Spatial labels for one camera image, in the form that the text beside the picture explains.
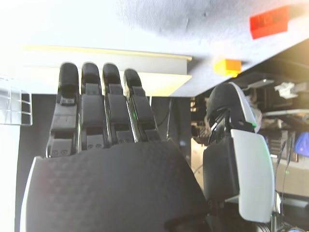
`yellow block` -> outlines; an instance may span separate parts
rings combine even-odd
[[[241,73],[241,61],[234,59],[223,59],[214,65],[214,72],[229,77],[237,77]]]

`red block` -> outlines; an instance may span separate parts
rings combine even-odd
[[[288,30],[289,6],[250,17],[250,32],[253,39],[277,34]]]

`back of robotic hand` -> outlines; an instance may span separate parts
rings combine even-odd
[[[140,78],[60,67],[46,157],[33,161],[21,232],[209,231],[208,206],[172,141],[161,141]]]

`white wire basket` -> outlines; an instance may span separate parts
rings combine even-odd
[[[0,74],[0,124],[32,125],[31,94],[21,90],[18,84]]]

